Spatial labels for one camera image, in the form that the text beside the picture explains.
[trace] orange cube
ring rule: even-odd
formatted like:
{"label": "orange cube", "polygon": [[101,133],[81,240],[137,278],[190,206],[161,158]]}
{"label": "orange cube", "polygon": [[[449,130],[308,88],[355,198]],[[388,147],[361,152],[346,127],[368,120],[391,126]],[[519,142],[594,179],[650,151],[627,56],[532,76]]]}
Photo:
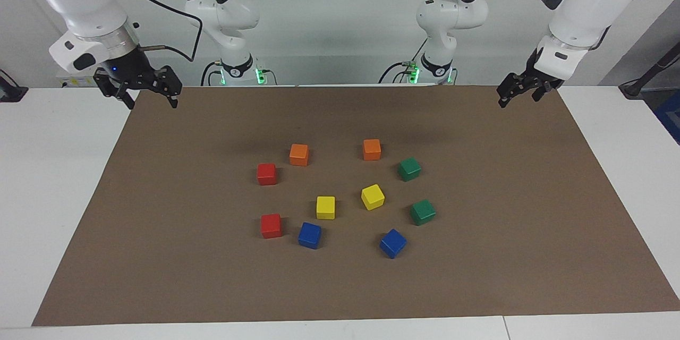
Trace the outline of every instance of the orange cube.
{"label": "orange cube", "polygon": [[381,155],[379,139],[364,139],[364,161],[377,161]]}
{"label": "orange cube", "polygon": [[293,166],[307,166],[309,163],[309,147],[306,144],[292,144],[290,159]]}

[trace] green cube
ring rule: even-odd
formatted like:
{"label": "green cube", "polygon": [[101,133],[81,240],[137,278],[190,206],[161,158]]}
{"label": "green cube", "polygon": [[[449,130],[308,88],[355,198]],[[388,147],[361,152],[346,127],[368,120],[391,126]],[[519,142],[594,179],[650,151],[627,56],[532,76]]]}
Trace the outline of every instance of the green cube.
{"label": "green cube", "polygon": [[418,161],[416,161],[413,157],[403,160],[399,164],[399,175],[405,182],[418,178],[421,170],[420,164],[418,164]]}
{"label": "green cube", "polygon": [[416,226],[422,226],[431,221],[435,218],[436,214],[435,208],[432,207],[432,204],[427,199],[421,200],[411,207],[411,217]]}

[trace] black stand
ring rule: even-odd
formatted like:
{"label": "black stand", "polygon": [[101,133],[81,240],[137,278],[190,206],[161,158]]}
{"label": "black stand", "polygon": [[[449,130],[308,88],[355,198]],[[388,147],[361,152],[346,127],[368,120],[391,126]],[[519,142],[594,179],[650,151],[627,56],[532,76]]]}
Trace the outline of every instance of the black stand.
{"label": "black stand", "polygon": [[11,86],[5,79],[0,76],[0,90],[4,96],[0,97],[0,103],[18,103],[29,91],[29,88],[23,86]]}
{"label": "black stand", "polygon": [[640,92],[642,91],[642,88],[646,86],[651,79],[653,79],[656,74],[661,73],[665,69],[668,68],[675,59],[678,59],[680,56],[680,42],[678,42],[675,47],[673,47],[670,51],[668,51],[667,54],[665,54],[659,62],[654,64],[653,67],[651,67],[638,81],[636,81],[634,84],[629,85],[629,86],[619,86],[619,89],[621,90],[621,93],[626,96],[627,99],[629,100],[641,100]]}

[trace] red cube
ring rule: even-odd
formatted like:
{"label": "red cube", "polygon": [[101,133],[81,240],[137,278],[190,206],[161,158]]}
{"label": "red cube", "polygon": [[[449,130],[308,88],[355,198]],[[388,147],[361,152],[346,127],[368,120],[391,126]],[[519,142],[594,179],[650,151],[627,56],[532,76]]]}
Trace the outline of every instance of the red cube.
{"label": "red cube", "polygon": [[276,184],[276,165],[273,163],[262,163],[257,166],[257,181],[262,186]]}
{"label": "red cube", "polygon": [[281,216],[279,214],[262,216],[262,218],[260,218],[260,232],[265,239],[283,236],[281,230]]}

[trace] blue object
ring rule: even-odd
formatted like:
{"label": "blue object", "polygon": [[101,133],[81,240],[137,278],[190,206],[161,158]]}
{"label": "blue object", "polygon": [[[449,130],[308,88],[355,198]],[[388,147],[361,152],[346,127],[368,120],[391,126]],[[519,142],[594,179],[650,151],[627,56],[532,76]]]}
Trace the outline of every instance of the blue object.
{"label": "blue object", "polygon": [[306,248],[316,250],[321,241],[321,227],[316,224],[304,222],[298,235],[298,243]]}
{"label": "blue object", "polygon": [[680,143],[680,91],[676,91],[675,95],[654,110],[654,114],[675,141]]}
{"label": "blue object", "polygon": [[396,229],[389,231],[389,233],[387,233],[380,241],[381,250],[383,250],[390,259],[394,259],[399,251],[404,249],[404,246],[406,246],[406,238],[401,236]]}

